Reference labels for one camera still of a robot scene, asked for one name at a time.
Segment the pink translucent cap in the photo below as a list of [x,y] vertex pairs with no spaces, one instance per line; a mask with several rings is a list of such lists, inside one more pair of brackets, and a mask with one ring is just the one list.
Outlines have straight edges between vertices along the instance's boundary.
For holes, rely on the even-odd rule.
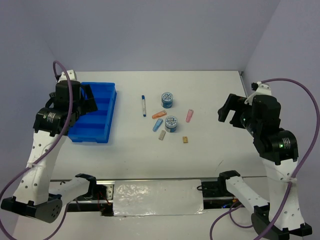
[[190,122],[193,114],[194,114],[194,110],[193,110],[193,109],[189,109],[188,112],[187,112],[187,115],[186,115],[186,119],[185,119],[185,121],[186,121],[187,123]]

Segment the tan eraser block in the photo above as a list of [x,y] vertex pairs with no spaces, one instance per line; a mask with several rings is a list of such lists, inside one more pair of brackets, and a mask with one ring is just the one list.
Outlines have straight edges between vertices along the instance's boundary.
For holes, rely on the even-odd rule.
[[183,142],[184,144],[188,143],[188,142],[189,142],[189,141],[188,141],[188,137],[187,137],[187,136],[183,136],[183,137],[182,137],[182,142]]

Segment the blue white marker pen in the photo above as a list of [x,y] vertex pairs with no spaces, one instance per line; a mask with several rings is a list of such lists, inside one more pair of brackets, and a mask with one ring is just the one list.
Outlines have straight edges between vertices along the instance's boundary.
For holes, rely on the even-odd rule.
[[142,115],[143,115],[143,117],[146,117],[147,116],[146,99],[145,99],[144,95],[141,96],[141,100],[142,100]]

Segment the blue jar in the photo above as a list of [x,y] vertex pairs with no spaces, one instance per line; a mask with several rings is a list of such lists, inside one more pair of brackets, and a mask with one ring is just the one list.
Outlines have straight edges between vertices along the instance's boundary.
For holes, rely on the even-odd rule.
[[172,93],[170,92],[164,92],[162,95],[161,95],[161,105],[163,108],[165,109],[169,109],[173,106],[173,99],[174,99],[174,96]]
[[178,119],[173,116],[170,115],[168,117],[165,118],[165,130],[169,133],[173,133],[176,131],[177,126],[178,126]]

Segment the orange translucent cap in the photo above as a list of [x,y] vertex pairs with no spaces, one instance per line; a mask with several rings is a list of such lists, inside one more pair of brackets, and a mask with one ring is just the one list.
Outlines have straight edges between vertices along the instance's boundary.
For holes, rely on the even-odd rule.
[[160,112],[157,112],[155,114],[152,115],[152,119],[158,119],[161,118],[163,116],[165,116],[167,114],[167,112],[165,110],[162,110]]

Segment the blue translucent cap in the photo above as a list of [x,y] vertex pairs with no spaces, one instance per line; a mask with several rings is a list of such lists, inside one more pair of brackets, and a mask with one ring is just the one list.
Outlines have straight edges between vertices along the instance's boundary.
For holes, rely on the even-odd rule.
[[152,131],[153,132],[157,132],[158,129],[160,128],[160,126],[162,125],[163,123],[163,119],[162,118],[158,118],[157,121],[155,122],[153,128],[152,128]]

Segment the grey eraser block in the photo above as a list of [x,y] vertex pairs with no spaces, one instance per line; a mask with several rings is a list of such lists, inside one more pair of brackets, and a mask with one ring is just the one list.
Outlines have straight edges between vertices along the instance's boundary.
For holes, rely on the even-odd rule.
[[163,140],[164,139],[164,137],[165,137],[165,135],[166,135],[166,131],[165,130],[162,130],[161,132],[160,132],[160,135],[159,135],[159,140]]

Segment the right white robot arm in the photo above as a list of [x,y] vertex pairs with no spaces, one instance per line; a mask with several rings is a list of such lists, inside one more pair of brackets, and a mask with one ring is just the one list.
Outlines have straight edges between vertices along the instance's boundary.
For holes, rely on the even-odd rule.
[[247,130],[265,167],[269,200],[250,188],[235,171],[219,174],[217,190],[223,196],[233,194],[250,212],[255,232],[268,240],[288,240],[291,235],[311,235],[312,227],[302,216],[294,171],[298,166],[298,142],[295,135],[280,127],[281,104],[267,84],[255,83],[247,98],[230,94],[218,110],[224,122],[230,111],[233,127]]

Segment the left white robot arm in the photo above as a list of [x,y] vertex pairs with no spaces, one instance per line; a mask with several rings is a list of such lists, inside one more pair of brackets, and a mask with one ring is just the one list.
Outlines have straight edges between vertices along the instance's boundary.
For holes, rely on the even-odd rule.
[[55,91],[36,114],[33,125],[33,143],[26,167],[13,196],[1,201],[1,209],[21,216],[53,223],[63,206],[77,197],[91,200],[97,196],[94,176],[79,173],[72,180],[50,188],[50,181],[58,154],[68,132],[76,121],[87,113],[96,111],[97,105],[91,87],[77,80],[74,70],[57,75]]

